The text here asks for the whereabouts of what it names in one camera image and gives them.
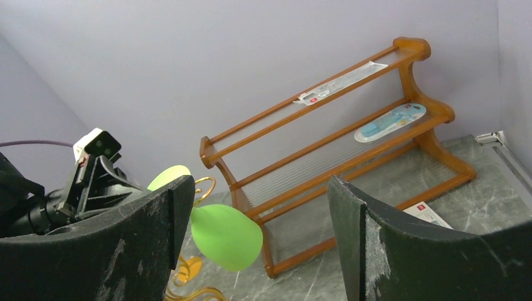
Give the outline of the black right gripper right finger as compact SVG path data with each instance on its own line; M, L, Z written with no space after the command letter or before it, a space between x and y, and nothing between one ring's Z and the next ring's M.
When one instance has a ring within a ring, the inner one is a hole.
M483 235L416 218L330 178L348 300L530 300L531 223Z

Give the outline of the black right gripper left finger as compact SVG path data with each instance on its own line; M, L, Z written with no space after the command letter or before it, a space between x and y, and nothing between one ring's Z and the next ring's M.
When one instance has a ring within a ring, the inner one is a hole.
M163 300L195 194L182 176L47 235L1 240L2 300Z

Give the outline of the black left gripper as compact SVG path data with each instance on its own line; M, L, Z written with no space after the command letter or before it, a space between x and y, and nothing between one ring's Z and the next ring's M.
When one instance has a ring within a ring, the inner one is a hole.
M63 188L46 192L1 158L1 237L45 235L129 203L145 189L105 156L80 159Z

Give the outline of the green plastic wine glass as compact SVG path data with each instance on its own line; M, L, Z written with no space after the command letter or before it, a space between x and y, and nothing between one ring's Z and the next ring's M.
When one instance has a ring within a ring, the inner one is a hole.
M230 272L247 269L263 247L261 227L234 207L224 204L200 205L216 186L213 177L202 177L195 184L210 181L207 192L194 201L190 214L191 236L199 251Z

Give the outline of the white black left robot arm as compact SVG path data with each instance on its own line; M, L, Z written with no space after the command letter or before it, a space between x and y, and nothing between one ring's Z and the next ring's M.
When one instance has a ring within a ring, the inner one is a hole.
M1 237L45 235L129 203L145 193L105 156L78 160L65 186L46 192L1 161Z

